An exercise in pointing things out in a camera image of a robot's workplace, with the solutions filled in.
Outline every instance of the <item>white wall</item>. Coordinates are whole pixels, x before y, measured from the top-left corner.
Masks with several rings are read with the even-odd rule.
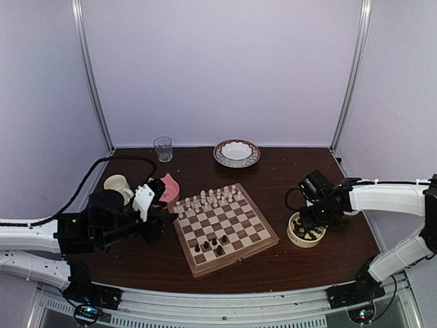
[[[364,62],[339,151],[354,176],[437,173],[437,2],[374,1]],[[369,213],[392,247],[423,219]],[[425,326],[434,328],[437,260],[407,270]]]
[[[0,77],[0,217],[52,215],[107,154],[69,1],[0,1]],[[25,326],[35,288],[0,276],[2,327]]]
[[[84,1],[114,144],[328,146],[360,10],[359,0]]]

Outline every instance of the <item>stacked plates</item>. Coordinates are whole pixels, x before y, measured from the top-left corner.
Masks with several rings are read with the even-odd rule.
[[[227,140],[214,148],[214,158],[221,165],[232,168],[249,167],[258,162],[261,152],[253,143],[245,140]]]

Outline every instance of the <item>wooden chessboard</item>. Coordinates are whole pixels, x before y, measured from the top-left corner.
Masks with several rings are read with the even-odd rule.
[[[182,213],[182,217],[173,222],[175,230],[185,257],[194,277],[200,277],[207,273],[221,269],[244,258],[248,258],[269,247],[276,245],[278,236],[268,224],[266,218],[249,197],[241,184],[235,184],[235,194],[229,202],[226,197],[223,202],[223,191],[221,188],[221,200],[214,207],[214,199],[217,197],[217,190],[211,196],[206,193],[206,202],[209,203],[207,210],[203,204],[198,208],[198,213],[189,210],[185,200],[177,206],[169,204],[170,213]],[[191,208],[193,208],[193,197],[190,197]],[[223,253],[217,253],[217,247],[223,248]]]

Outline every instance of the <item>white mug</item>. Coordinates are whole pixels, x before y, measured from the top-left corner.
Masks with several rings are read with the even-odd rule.
[[[123,195],[124,205],[129,204],[129,201],[132,197],[134,197],[134,193],[130,190],[128,181],[121,174],[116,174],[114,176],[110,176],[107,178],[103,184],[105,189],[111,189],[118,191]]]

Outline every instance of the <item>dark wooden table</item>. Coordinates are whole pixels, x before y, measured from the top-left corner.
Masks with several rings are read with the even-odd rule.
[[[314,248],[301,249],[287,237],[290,211],[283,203],[285,192],[295,187],[307,174],[321,170],[334,183],[343,176],[327,149],[262,148],[261,159],[246,169],[229,169],[219,165],[212,148],[176,148],[170,163],[159,163],[156,177],[169,172],[181,188],[181,199],[202,189],[216,189],[240,182],[263,212],[281,239],[278,245],[241,264],[193,278],[173,226],[152,245],[141,237],[112,247],[108,254],[69,256],[89,265],[95,282],[190,293],[237,293],[295,290],[338,284],[354,279],[354,274],[371,256],[378,253],[364,216],[357,215],[342,232],[327,232]],[[156,160],[151,149],[123,149],[116,154],[140,154]],[[136,161],[108,164],[97,190],[113,174],[123,174],[134,189],[148,174],[150,167]],[[303,206],[302,197],[290,197],[295,206]]]

